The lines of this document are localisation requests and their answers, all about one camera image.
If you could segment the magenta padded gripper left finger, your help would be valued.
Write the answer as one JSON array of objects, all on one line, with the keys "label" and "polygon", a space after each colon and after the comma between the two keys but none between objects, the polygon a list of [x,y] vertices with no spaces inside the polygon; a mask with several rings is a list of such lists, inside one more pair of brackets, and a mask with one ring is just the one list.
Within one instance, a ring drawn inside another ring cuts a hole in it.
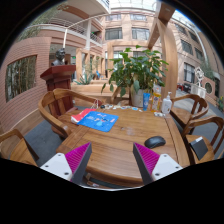
[{"label": "magenta padded gripper left finger", "polygon": [[82,185],[91,153],[92,144],[88,142],[66,154],[57,153],[43,164],[41,169],[77,185]]}]

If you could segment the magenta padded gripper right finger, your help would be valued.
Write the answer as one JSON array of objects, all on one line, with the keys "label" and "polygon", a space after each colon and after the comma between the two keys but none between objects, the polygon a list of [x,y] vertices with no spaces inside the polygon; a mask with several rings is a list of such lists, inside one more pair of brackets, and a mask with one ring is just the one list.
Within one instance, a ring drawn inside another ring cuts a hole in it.
[{"label": "magenta padded gripper right finger", "polygon": [[168,154],[157,154],[151,149],[138,143],[133,144],[133,154],[144,185],[182,169],[182,167]]}]

